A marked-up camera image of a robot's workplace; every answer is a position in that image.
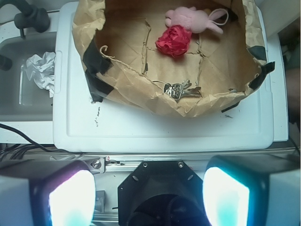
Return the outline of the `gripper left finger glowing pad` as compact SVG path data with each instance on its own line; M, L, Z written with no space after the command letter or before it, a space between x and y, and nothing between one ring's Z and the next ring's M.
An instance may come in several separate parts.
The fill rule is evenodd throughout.
M81 160L0 164L2 226L88 226L95 198L95 178Z

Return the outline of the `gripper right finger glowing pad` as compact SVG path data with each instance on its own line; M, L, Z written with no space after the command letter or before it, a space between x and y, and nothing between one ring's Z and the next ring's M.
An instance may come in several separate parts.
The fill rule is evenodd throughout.
M206 167L203 202L213 226L299 226L301 160L287 154L216 155Z

